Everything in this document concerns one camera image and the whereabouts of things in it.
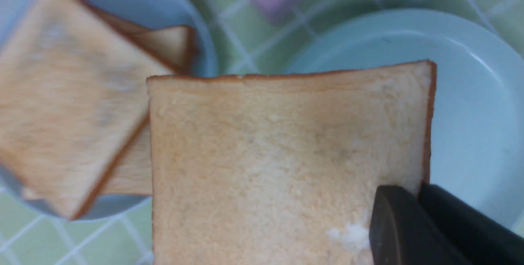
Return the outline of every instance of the plate rim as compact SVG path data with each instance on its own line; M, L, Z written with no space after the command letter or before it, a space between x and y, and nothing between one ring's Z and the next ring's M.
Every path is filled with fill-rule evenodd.
M206 22L204 21L202 15L197 10L197 8L193 4L193 2L191 2L191 0L182 0L182 2L185 5L185 11L191 15L191 19L193 20L193 22L195 24L195 30L197 31L198 34L200 34L200 39L202 40L202 46L204 46L204 49L206 50L206 59L207 59L206 77L218 76L219 75L219 62L218 62L217 51L215 49L215 44L213 43L213 40L212 40L211 32L210 32ZM21 8L19 8L15 12L15 14L13 15L13 20L12 20L13 22L7 23L8 24L8 30L6 30L6 33L5 33L4 37L3 37L4 41L9 41L9 38L11 37L13 30L15 30L17 28L18 21L22 17L24 17L24 15L28 11L28 9L32 6L33 3L34 3L34 0L23 0L21 2ZM10 170L8 170L6 167L1 166L1 165L0 165L0 168L5 169L6 172L8 172L13 178L15 178L18 181L17 185L19 185L20 188L23 187L23 185L20 183L20 180L15 175L13 175ZM38 215L42 215L42 216L45 216L45 217L53 218L53 219L56 219L56 220L62 220L62 221L67 221L67 222L69 221L68 219L60 217L56 213L54 213L54 214L53 213L47 213L46 211L42 211L41 209L39 209L39 208L31 205L30 203L28 203L26 200L23 199L23 197L21 196L21 194L19 192L17 192L16 190L12 189L9 186L9 184L6 181L6 179L4 179L4 177L1 176L1 175L0 175L0 182L2 183L3 190L7 194L9 194L9 196L11 196L13 199L15 199L15 201L21 203L24 207L27 207L31 211L36 212ZM133 196L133 197L136 197L136 198L139 198L139 197L140 198L139 198L139 200L137 199L137 202L135 204L133 204L133 205L127 207L126 209L123 209L123 210L121 210L121 211L119 211L117 213L112 213L110 215L105 215L103 217L90 217L90 218L84 218L85 217L85 215L84 215L84 216L82 216L81 218L79 218L77 220L73 220L73 222L97 222L97 221L102 221L102 220L108 220L108 219L111 219L111 218L113 218L115 216L122 215L124 213L128 213L128 212L132 211L133 209L141 207L141 205L143 205L146 201L148 201L150 198L152 198L152 196L131 195L131 194L129 194L129 195L120 195L120 196Z
M483 59L481 58L481 61L486 60L490 67L494 67L493 63L497 61L497 59L504 58L505 60L503 63L508 64L511 63L511 65L506 66L497 66L498 69L494 70L496 73L498 73L502 80L499 80L501 82L504 82L504 85L507 86L508 92L511 95L512 98L512 105L517 113L518 116L522 116L524 113L524 87L519 86L518 80L524 79L524 58L521 54L516 52L513 47L511 47L508 43L506 43L503 39L501 39L498 35L496 35L494 32L488 30L486 27L481 26L480 24L477 24L475 22L471 22L470 20L467 20L465 18L462 18L458 15L454 15L451 13L446 13L443 11L436 11L432 9L391 9L391 10L385 10L385 11L376 11L374 13L368 13L364 15L360 15L358 17L355 17L353 19L348 20L347 22L343 22L338 24L337 26L334 26L330 30L326 31L322 36L320 36L320 39L318 41L315 41L314 43L311 43L307 47L303 48L296 54L296 56L288 62L288 67L284 70L284 73L290 74L290 73L315 73L318 72L318 68L322 67L322 63L326 63L329 61L329 58L326 58L323 62L320 62L320 65L317 63L314 63L311 61L311 58L316 58L321 53L321 47L324 45L329 45L329 47L333 46L328 43L333 42L333 39L337 37L337 35L340 34L346 34L349 30L355 30L355 28L360 28L359 30L363 30L362 25L366 24L369 19L372 19L373 23L376 23L378 20L382 20L382 22L386 22L387 25L400 25L398 24L398 21L395 21L394 19L399 19L401 16L424 16L425 18L431 18L431 21L434 22L435 20L439 20L442 18L447 19L450 22L455 22L460 24L460 27L468 26L470 29L470 32L468 34L475 34L476 36L481 35L482 39L481 41L477 41L472 43L469 47L473 47L472 51L479 51L481 49L486 50L488 47L490 49L494 49L495 52L492 52L491 54L487 54ZM419 22L423 22L423 19L417 18ZM442 24L441 26L444 26L443 28L452 28L448 27L448 24ZM380 33L377 32L374 34L372 29L364 30L361 34L358 34L358 38L365 37L365 34L369 34L370 36L379 35ZM438 32L435 31L432 34L428 34L428 36L434 36L438 35ZM455 35L456 39L461 39L461 37L466 37L464 34L462 35ZM337 43L340 46L345 46L348 44L355 43L352 39L348 39L347 41L342 41L341 43ZM517 120L516 121L516 127L517 129L524 129L524 121ZM524 136L520 135L518 142L519 145L522 146L522 141L524 140ZM516 160L514 163L520 163L524 161L524 156L518 155L516 156ZM508 166L507 173L513 174L515 173L516 166L513 166L511 163ZM519 178L522 177L522 171L518 173ZM501 176L501 181L507 181L507 175ZM500 195L500 190L493 189L490 194L486 195L486 200L491 201L492 196L498 196ZM524 217L524 210L522 210L516 217L513 219L507 218L507 222L512 221L511 223L505 224L505 226L508 229L511 229L511 227L516 226L519 223L519 219Z

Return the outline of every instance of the light blue plate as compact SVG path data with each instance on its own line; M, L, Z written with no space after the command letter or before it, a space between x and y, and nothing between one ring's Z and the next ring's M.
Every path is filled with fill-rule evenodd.
M481 26L422 9L334 28L287 73L430 59L438 66L431 181L511 228L524 211L524 60Z
M198 32L197 46L199 54L193 62L193 74L199 77L215 77L219 74L217 53L204 20L189 0L87 0L100 9L109 11L121 18L132 20L151 29L165 28L176 25L193 26ZM17 17L22 16L24 9L11 15L11 23L0 26L0 39L7 39L7 32ZM25 201L21 195L19 181L0 165L0 180L7 190L28 207L49 216L55 216L54 211L43 200ZM103 195L97 198L92 208L80 220L99 220L127 211L135 207L146 196L134 195Z

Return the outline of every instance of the grout line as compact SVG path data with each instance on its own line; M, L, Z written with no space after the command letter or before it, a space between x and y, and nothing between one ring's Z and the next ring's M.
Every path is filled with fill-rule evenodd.
M318 34L315 32L315 30L313 28L311 28L311 26L309 26L309 24L307 23L307 20L305 20L305 17L304 17L304 13L302 11L300 11L300 9L294 7L292 9L293 13L295 14L296 18L298 18L298 20L300 21L300 23L304 26L305 28L305 31L307 31L307 33L315 40L317 41L318 40Z
M0 243L4 243L4 236L0 233ZM15 253L10 248L6 248L4 251L5 257L9 260L11 265L21 265L20 260L16 257Z
M244 60L237 61L232 67L228 69L228 75L237 75L238 71L246 65Z
M492 26L492 24L490 23L490 20L486 17L486 15L484 15L484 13L482 13L482 11L479 9L477 4L475 3L475 0L466 0L466 1L468 2L468 4L470 4L470 7L475 11L475 13L477 13L479 18L481 19L481 22L485 26L487 26L492 32L498 35L498 31L496 30L496 28Z
M26 231L30 230L34 225L36 225L40 220L44 218L43 215L40 215L34 220L32 220L29 224L27 224L24 228L22 228L17 234L15 234L11 239L6 241L1 247L0 252L5 251L12 243L14 243L19 237L21 237L22 234L26 233Z
M237 14L242 8L249 5L249 0L237 0L236 2L229 5L224 11L219 14L222 19L230 18Z
M133 207L133 209L138 209L140 207L142 207L144 204L146 203L149 203L149 200L144 200L142 201L140 204L136 205L135 207ZM105 231L107 228L109 228L110 226L112 226L113 224L115 224L118 220L120 220L120 218L124 217L125 214L124 213L120 213L116 216L114 216L113 218L111 218L109 221L107 221L105 224L103 224L102 226L100 226L97 230L95 230L91 235L89 235L88 237L86 237L86 239L84 239L84 241L82 241L81 243L79 243L75 248L73 248L73 250L69 251L65 256L63 256L60 260L58 260L58 262L55 264L55 265L60 265L62 263L64 263L65 261L67 261L69 259L69 257L73 256L74 254L77 253L77 251L80 251L86 244L88 244L89 242L91 242L93 239L95 239L98 235L100 235L100 233L102 233L103 231Z
M137 262L136 265L142 265L142 263L152 263L153 252L146 252Z
M99 227L99 229L95 230L91 235L86 237L84 241L82 241L80 244L78 244L76 247L73 248L73 250L70 250L66 255L64 255L58 262L56 262L55 265L60 265L67 261L70 257L74 256L78 251L80 251L86 244L88 244L90 241L95 239L98 235L100 235L104 230L112 226L116 223L116 221L120 219L120 217L116 216L115 218L112 218L111 220L107 221L105 224Z
M140 236L138 231L136 230L135 226L131 223L131 221L127 218L127 216L123 216L121 219L122 224L124 224L127 232L131 235L131 237L135 240L138 249L140 250L140 253L146 254L149 249L146 246L146 243L144 242L144 239Z
M204 0L207 4L213 15L215 15L215 18L217 19L217 24L224 30L225 34L229 37L230 41L233 43L233 45L236 47L236 49L242 54L242 56L245 59L245 62L251 69L258 72L258 68L255 65L255 62L253 62L253 59L249 55L249 53L246 51L246 49L243 47L241 41L238 39L236 34L229 28L227 24L219 17L219 13L217 12L217 9L215 6L211 3L211 0Z
M315 6L313 6L311 9L309 9L309 11L307 11L305 14L304 14L304 20L307 22L309 21L311 18L313 18L313 16L317 15L318 13L324 11L324 9L328 8L329 6L331 6L332 4L334 4L337 0L323 0L322 2L316 4ZM299 20L296 20L290 24L288 24L285 28L283 28L279 33L273 35L273 37L271 37L270 39L268 39L265 43L263 43L262 45L260 45L257 49L255 49L252 53L251 53L251 57L252 58L256 58L258 56L260 56L261 54L263 54L264 52L266 52L266 50L268 50L269 48L273 47L273 45L275 45L276 43L278 43L279 41L285 39L290 33L292 33L299 25L300 25L300 21Z
M216 26L219 25L219 19L223 20L223 19L233 17L235 14L237 14L242 8L244 8L248 4L249 4L249 0L237 0L236 2L228 6L224 11L219 13L219 15L216 16L215 19L213 19L212 22L208 24L208 28L209 29L215 28Z
M520 0L502 0L495 4L487 13L488 18L496 17L511 9L513 5L516 5Z
M56 229L56 231L58 231L58 234L62 238L62 240L65 243L65 245L67 246L68 250L70 250L70 251L74 250L75 249L75 242L73 241L71 236L69 236L69 233L64 228L64 226L60 222L60 220L52 220L51 223L53 224L53 226ZM82 254L80 254L80 252L77 252L74 255L74 257L75 257L75 260L77 260L77 263L79 265L88 265L87 261L84 259L84 257L82 257Z

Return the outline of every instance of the plate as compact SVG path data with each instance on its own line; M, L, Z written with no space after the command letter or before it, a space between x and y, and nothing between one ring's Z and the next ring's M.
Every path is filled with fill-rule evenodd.
M219 74L217 54L204 20L189 0L87 0L100 9L125 19L132 20L151 29L159 29L174 25L193 26L198 32L197 46L199 55L193 63L193 72L200 77L215 77ZM17 10L18 17L23 15L25 8ZM6 39L8 28L4 26ZM7 190L25 203L41 213L56 216L54 211L43 200L26 201L20 195L21 185L18 180L5 168L0 167L0 180L4 182ZM134 195L103 195L100 196L92 208L80 220L99 220L126 211L138 205L146 196Z
M430 59L438 66L431 182L507 228L524 210L524 60L477 24L424 9L342 24L287 73Z

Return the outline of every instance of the toast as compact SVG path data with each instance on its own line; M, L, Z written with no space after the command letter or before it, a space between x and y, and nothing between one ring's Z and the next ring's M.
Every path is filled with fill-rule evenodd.
M149 30L101 9L94 7L92 9L113 28L127 35L153 56L172 66L178 75L191 74L191 60L197 49L194 42L195 30L190 26L180 25Z
M80 0L35 0L0 54L0 161L58 215L86 211L170 69Z
M127 22L105 11L94 9L103 20L106 20L116 30L131 36L139 45L156 54L164 55L171 64L180 68L190 68L193 33L188 26L176 26L150 32L146 28ZM116 163L114 173L101 190L102 194L133 194L152 195L151 179L151 138L147 127L129 149L129 153ZM22 196L26 200L39 200L43 196L28 187L22 188Z
M429 180L432 62L147 85L155 265L372 264L376 188Z
M151 133L149 125L122 154L114 166L109 181L102 187L101 194L152 195L151 173ZM21 192L26 200L39 200L44 197L24 187Z

